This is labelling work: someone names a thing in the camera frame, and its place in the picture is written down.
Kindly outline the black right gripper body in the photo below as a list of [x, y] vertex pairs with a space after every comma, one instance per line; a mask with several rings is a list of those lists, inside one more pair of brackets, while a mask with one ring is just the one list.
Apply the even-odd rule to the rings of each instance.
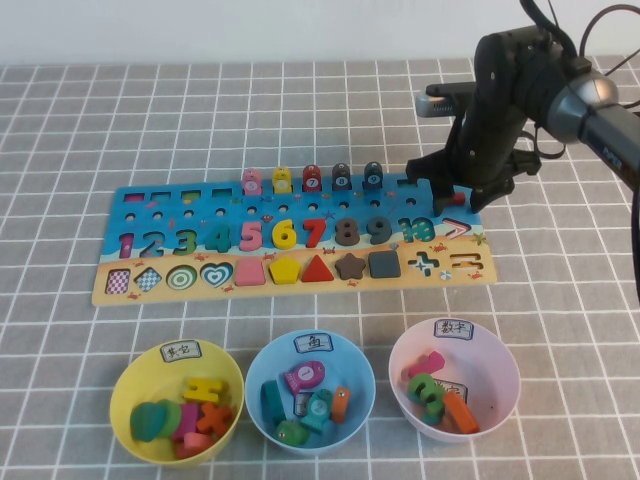
[[472, 92], [426, 92], [415, 106], [420, 117], [452, 117], [454, 124], [443, 149], [407, 162], [410, 182], [437, 179], [482, 190], [540, 170], [538, 154], [515, 148], [526, 122], [517, 108], [495, 109]]

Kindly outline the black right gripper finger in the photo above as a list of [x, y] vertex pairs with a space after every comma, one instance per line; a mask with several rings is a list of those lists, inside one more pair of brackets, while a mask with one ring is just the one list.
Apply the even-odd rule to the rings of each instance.
[[474, 189], [471, 192], [470, 208], [473, 213], [479, 213], [492, 202], [510, 195], [514, 190], [513, 185], [494, 185], [482, 190]]
[[446, 180], [432, 180], [433, 211], [440, 216], [455, 195], [453, 185]]

